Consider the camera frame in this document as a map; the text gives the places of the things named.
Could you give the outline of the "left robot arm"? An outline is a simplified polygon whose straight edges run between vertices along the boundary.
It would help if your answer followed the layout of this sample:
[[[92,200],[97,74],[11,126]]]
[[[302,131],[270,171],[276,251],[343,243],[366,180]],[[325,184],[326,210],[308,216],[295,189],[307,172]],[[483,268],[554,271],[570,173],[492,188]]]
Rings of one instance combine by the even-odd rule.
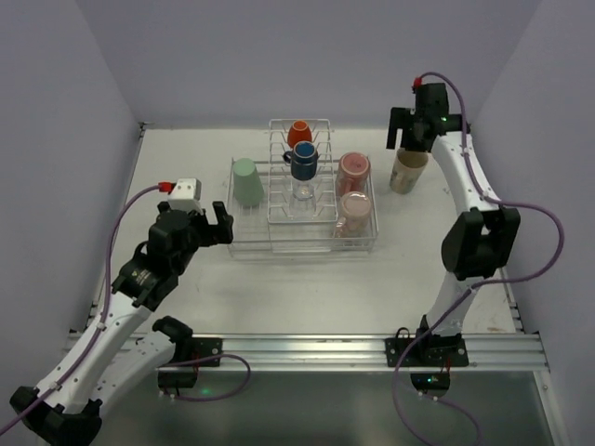
[[[110,403],[126,394],[154,368],[185,358],[192,329],[173,317],[125,356],[126,340],[179,285],[201,247],[229,244],[233,218],[215,202],[216,223],[204,209],[161,202],[148,238],[140,243],[112,283],[103,307],[58,366],[34,387],[19,387],[10,399],[19,421],[50,445],[88,445],[98,435]]]

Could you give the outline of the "pale pink glossy mug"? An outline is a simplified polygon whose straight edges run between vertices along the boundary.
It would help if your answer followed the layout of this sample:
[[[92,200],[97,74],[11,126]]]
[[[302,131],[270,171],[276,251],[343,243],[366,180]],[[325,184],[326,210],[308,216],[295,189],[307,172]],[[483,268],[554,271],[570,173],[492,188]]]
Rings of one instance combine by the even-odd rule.
[[[363,192],[345,193],[338,202],[338,219],[334,228],[335,238],[361,238],[368,233],[373,205]]]

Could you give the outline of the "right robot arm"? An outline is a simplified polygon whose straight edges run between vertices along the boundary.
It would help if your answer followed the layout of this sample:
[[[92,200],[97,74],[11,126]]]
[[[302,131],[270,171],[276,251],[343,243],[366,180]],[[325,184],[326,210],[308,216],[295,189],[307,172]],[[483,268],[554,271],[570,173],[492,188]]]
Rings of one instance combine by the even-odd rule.
[[[521,216],[490,196],[467,120],[450,111],[445,84],[416,79],[413,92],[414,108],[391,109],[387,144],[391,149],[401,146],[407,154],[432,156],[457,218],[441,245],[446,274],[433,306],[414,334],[397,332],[386,339],[386,358],[390,367],[466,367],[463,322],[479,283],[508,263]]]

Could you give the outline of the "clear glass tumbler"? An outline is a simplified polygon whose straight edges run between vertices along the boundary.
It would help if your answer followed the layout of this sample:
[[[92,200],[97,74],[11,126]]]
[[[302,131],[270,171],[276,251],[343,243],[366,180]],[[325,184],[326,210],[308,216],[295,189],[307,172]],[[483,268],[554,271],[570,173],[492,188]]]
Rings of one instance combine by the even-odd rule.
[[[292,179],[292,192],[289,209],[294,218],[305,219],[314,216],[316,211],[316,199],[314,187],[310,180],[302,181]]]

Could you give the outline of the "cream coral pattern mug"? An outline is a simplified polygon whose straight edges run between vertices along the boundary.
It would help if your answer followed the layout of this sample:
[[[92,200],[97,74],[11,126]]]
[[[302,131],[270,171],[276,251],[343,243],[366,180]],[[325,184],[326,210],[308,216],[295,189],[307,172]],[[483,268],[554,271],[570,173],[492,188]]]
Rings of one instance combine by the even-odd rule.
[[[398,149],[390,176],[391,190],[399,194],[410,193],[428,165],[429,158],[426,152]]]

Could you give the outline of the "green plastic cup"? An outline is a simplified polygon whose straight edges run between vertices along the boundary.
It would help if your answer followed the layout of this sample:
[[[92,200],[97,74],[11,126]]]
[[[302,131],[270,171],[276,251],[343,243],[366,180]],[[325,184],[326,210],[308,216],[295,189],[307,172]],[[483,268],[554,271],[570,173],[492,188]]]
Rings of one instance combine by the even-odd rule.
[[[242,206],[257,206],[264,198],[264,189],[255,162],[242,158],[233,163],[233,194]]]

